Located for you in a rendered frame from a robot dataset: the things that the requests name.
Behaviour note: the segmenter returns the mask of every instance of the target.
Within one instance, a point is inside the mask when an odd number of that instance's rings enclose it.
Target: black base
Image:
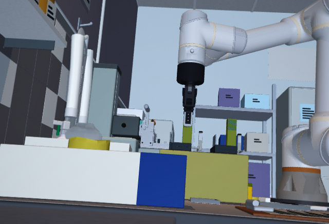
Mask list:
[[[182,85],[202,85],[205,81],[205,66],[199,63],[185,62],[177,66],[177,82]]]
[[[237,146],[215,145],[210,149],[210,153],[237,154]]]
[[[192,144],[191,143],[169,142],[169,149],[172,151],[191,151]]]
[[[271,198],[271,202],[296,204],[296,205],[309,205],[309,206],[329,207],[329,203],[328,202],[312,202],[312,201],[290,200],[290,199],[279,199],[279,198]]]

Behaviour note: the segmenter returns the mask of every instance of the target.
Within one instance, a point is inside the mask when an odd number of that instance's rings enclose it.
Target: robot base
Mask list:
[[[306,172],[282,172],[277,198],[280,200],[328,202],[321,174]]]

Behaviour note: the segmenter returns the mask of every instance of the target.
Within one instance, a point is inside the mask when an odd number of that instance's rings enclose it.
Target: purple box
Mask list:
[[[220,88],[218,92],[218,106],[240,107],[240,89]]]
[[[253,197],[270,196],[270,164],[249,163],[248,183],[252,183]]]

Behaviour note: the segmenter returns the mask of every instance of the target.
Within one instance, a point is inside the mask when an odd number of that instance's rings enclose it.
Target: wall shelf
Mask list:
[[[0,34],[9,39],[54,41],[65,48],[65,38],[34,0],[0,0]]]
[[[193,126],[192,126],[192,145],[194,145],[194,128],[195,118],[210,118],[210,119],[237,119],[247,121],[261,121],[263,122],[263,133],[266,133],[266,121],[272,118],[272,152],[258,153],[243,151],[238,155],[247,155],[249,160],[266,161],[272,160],[272,193],[271,197],[276,197],[276,123],[277,123],[277,86],[272,85],[272,109],[258,109],[258,108],[243,108],[243,107],[218,107],[218,106],[203,106],[196,105],[193,112]]]

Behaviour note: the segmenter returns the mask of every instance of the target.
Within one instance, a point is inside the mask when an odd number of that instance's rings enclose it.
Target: olive green box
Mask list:
[[[169,150],[160,150],[160,154],[187,156],[185,199],[246,202],[248,156]]]

